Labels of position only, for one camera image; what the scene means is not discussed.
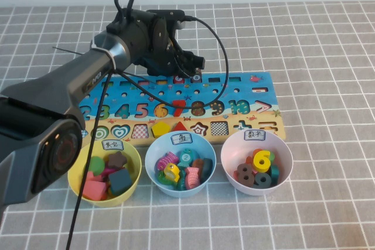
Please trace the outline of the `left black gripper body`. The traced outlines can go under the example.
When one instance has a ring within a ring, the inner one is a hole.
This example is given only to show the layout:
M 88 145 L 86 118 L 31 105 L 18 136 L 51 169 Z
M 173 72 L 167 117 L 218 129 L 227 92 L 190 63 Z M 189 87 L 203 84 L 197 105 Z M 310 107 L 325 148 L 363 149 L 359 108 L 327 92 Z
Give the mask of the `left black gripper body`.
M 156 15 L 151 29 L 151 47 L 147 60 L 170 61 L 176 67 L 174 75 L 191 75 L 188 55 L 175 39 L 175 32 L 183 22 L 185 15 Z

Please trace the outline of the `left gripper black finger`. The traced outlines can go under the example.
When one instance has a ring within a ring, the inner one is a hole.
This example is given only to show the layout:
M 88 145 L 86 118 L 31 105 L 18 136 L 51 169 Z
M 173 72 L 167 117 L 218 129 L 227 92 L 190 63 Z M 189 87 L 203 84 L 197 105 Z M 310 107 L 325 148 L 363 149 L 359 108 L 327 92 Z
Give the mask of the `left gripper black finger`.
M 176 67 L 170 61 L 146 61 L 147 73 L 150 76 L 165 76 L 169 77 L 175 74 Z
M 188 55 L 188 66 L 194 71 L 196 69 L 203 70 L 205 66 L 205 59 L 204 57 L 190 54 Z

